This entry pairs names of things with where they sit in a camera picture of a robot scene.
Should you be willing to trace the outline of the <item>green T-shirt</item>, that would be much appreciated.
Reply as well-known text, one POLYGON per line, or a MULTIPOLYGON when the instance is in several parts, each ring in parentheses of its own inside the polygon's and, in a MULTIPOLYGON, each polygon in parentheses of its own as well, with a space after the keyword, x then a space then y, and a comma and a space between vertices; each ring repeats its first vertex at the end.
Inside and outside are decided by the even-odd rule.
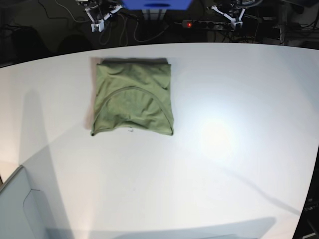
POLYGON ((174 134, 167 59, 109 58, 96 64, 91 135, 119 128, 174 134))

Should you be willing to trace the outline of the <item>blue box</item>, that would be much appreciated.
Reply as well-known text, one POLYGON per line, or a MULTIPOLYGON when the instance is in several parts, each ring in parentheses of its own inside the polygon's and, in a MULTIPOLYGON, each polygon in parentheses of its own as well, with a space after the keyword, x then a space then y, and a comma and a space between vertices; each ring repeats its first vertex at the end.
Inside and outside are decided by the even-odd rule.
POLYGON ((142 9, 168 9, 187 10, 192 0, 122 0, 125 8, 129 10, 142 9))

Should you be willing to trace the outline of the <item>black power strip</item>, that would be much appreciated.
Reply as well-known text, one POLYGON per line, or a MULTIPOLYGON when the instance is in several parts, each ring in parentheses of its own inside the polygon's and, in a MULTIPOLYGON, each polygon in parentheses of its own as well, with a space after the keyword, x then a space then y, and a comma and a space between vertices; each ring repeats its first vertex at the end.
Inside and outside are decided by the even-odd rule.
POLYGON ((204 21, 204 20, 183 20, 182 22, 174 22, 175 25, 184 29, 206 30, 206 31, 223 31, 234 32, 230 23, 220 21, 204 21))

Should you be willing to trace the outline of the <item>aluminium post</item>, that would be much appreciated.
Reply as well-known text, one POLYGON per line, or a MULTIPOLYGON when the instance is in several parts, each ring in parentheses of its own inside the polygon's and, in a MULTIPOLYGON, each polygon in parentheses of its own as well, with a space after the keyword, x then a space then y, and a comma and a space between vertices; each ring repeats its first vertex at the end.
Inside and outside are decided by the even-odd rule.
POLYGON ((166 9, 142 9, 142 14, 146 21, 162 21, 166 11, 166 9))

